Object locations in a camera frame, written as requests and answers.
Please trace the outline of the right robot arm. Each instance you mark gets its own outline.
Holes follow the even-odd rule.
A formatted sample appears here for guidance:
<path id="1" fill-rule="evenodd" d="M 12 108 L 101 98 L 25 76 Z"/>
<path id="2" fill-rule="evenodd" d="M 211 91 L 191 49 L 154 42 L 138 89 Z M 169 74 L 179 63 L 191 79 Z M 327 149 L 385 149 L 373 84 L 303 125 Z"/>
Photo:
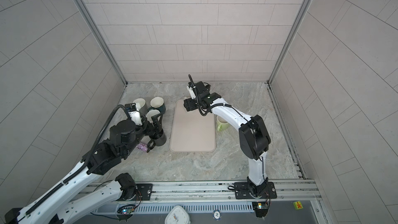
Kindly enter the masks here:
<path id="1" fill-rule="evenodd" d="M 199 81 L 195 83 L 191 75 L 187 90 L 190 97 L 183 101 L 186 111 L 198 110 L 202 116 L 213 113 L 224 119 L 234 127 L 239 134 L 241 151 L 248 158 L 249 173 L 247 177 L 248 191 L 255 199 L 266 197 L 275 199 L 272 193 L 274 187 L 268 181 L 266 175 L 266 155 L 271 143 L 271 137 L 261 116 L 247 115 L 231 104 L 217 93 L 211 93 L 211 85 Z"/>

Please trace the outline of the light green mug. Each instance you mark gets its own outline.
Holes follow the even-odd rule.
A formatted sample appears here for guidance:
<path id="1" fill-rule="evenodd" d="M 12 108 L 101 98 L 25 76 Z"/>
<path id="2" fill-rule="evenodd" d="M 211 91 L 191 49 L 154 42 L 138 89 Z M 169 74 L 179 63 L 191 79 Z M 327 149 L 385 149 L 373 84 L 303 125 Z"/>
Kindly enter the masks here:
<path id="1" fill-rule="evenodd" d="M 230 124 L 220 116 L 217 116 L 217 131 L 223 131 L 227 129 Z"/>

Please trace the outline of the black mug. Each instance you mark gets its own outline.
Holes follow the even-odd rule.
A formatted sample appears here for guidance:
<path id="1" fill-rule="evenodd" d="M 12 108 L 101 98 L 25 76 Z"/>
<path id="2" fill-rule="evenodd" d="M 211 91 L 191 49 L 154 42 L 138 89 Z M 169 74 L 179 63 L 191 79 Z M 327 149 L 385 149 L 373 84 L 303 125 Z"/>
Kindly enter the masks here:
<path id="1" fill-rule="evenodd" d="M 164 131 L 161 130 L 159 133 L 150 137 L 150 141 L 147 144 L 147 153 L 153 150 L 156 146 L 163 146 L 167 141 L 167 137 L 164 134 Z"/>

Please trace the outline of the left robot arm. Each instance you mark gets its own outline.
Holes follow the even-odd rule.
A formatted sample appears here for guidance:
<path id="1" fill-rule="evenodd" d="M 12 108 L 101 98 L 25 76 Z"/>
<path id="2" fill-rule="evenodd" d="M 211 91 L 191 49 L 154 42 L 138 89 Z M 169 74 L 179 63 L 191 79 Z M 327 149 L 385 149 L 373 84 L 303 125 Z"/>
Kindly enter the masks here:
<path id="1" fill-rule="evenodd" d="M 135 104 L 117 105 L 107 118 L 92 148 L 55 186 L 33 203 L 13 208 L 5 215 L 7 224 L 69 224 L 100 206 L 116 201 L 142 200 L 142 194 L 129 173 L 122 173 L 103 188 L 74 199 L 89 184 L 120 164 L 143 137 L 162 144 L 163 113 L 144 116 Z"/>

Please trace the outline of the pink mug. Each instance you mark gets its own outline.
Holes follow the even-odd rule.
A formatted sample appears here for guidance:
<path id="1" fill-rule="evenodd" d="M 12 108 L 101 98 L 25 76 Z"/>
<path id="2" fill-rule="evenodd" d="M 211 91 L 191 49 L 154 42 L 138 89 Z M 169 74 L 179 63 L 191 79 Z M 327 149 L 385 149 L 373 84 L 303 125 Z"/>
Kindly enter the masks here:
<path id="1" fill-rule="evenodd" d="M 150 123 L 154 122 L 154 119 L 157 119 L 161 115 L 161 112 L 159 110 L 150 110 L 146 114 L 146 118 Z"/>

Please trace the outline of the dark green mug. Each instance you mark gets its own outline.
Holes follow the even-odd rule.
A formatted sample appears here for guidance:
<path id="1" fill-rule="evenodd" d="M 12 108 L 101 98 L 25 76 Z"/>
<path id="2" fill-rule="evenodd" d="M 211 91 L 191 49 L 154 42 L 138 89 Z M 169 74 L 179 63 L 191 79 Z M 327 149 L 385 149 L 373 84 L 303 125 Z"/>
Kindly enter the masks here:
<path id="1" fill-rule="evenodd" d="M 165 102 L 162 97 L 154 97 L 150 101 L 150 108 L 148 113 L 160 113 L 164 114 L 166 112 Z"/>

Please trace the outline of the grey mug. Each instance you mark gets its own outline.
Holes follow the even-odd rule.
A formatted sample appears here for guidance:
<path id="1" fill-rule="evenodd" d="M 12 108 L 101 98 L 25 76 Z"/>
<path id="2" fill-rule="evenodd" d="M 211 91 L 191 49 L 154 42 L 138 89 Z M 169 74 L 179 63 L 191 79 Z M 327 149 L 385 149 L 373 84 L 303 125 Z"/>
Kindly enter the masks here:
<path id="1" fill-rule="evenodd" d="M 147 115 L 148 113 L 148 106 L 146 100 L 143 98 L 138 98 L 133 101 L 135 103 L 137 110 L 143 115 Z"/>

